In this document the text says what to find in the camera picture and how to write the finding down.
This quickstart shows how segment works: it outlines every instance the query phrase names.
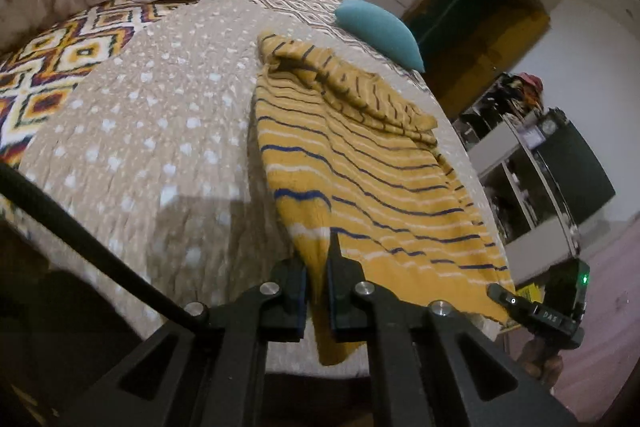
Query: cushion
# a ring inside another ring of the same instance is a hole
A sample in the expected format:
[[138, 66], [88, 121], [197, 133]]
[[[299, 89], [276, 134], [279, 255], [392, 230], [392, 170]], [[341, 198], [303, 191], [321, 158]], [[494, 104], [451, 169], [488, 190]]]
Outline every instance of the cushion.
[[335, 9], [340, 28], [376, 48], [403, 68], [424, 73], [414, 35], [404, 23], [380, 6], [362, 0], [344, 0]]

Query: bedsheet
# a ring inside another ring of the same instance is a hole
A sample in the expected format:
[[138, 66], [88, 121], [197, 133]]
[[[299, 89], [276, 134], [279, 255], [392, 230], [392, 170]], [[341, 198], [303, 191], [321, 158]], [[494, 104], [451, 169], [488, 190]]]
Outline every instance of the bedsheet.
[[[250, 121], [255, 36], [271, 27], [334, 48], [434, 114], [440, 149], [504, 252], [479, 181], [433, 95], [419, 77], [332, 26], [336, 5], [202, 0], [178, 8], [95, 68], [40, 129], [20, 170], [178, 303], [212, 305], [237, 296], [264, 280], [291, 248], [266, 191]], [[155, 312], [41, 227], [28, 219], [23, 224], [53, 263], [89, 281], [141, 335], [161, 324]], [[318, 366], [307, 333], [302, 345], [270, 346], [268, 367], [336, 375]], [[366, 371], [364, 350], [337, 371]]]

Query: yellow blanket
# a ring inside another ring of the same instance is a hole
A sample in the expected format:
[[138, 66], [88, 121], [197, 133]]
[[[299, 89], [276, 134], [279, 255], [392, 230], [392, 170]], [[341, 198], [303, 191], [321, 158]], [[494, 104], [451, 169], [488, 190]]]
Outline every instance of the yellow blanket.
[[513, 290], [508, 268], [436, 151], [435, 118], [331, 49], [268, 32], [258, 47], [265, 64], [255, 91], [258, 145], [314, 299], [334, 230], [342, 254], [398, 298], [443, 299], [506, 320], [485, 291], [492, 282]]

